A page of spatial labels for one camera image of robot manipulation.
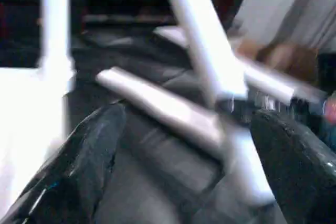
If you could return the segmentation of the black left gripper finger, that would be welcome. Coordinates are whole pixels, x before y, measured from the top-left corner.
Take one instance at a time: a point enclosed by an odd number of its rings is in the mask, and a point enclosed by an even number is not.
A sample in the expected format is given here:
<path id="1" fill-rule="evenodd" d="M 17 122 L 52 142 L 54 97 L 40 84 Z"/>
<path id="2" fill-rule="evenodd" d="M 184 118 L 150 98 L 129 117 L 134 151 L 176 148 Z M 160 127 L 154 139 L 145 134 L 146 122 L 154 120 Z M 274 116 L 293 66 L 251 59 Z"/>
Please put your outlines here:
<path id="1" fill-rule="evenodd" d="M 121 104 L 83 121 L 26 185 L 1 223 L 94 223 L 126 122 Z"/>

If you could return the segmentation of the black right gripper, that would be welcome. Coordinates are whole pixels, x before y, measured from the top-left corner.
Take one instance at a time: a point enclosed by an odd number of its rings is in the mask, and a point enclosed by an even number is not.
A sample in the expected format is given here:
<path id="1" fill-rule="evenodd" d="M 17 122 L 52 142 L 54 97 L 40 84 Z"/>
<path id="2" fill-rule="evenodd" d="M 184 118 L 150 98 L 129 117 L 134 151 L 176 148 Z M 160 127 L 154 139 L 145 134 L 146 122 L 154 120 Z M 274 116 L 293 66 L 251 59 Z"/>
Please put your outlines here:
<path id="1" fill-rule="evenodd" d="M 302 124 L 265 110 L 251 119 L 267 181 L 287 223 L 335 223 L 335 153 L 319 140 L 335 140 L 335 94 L 292 97 L 290 109 Z"/>

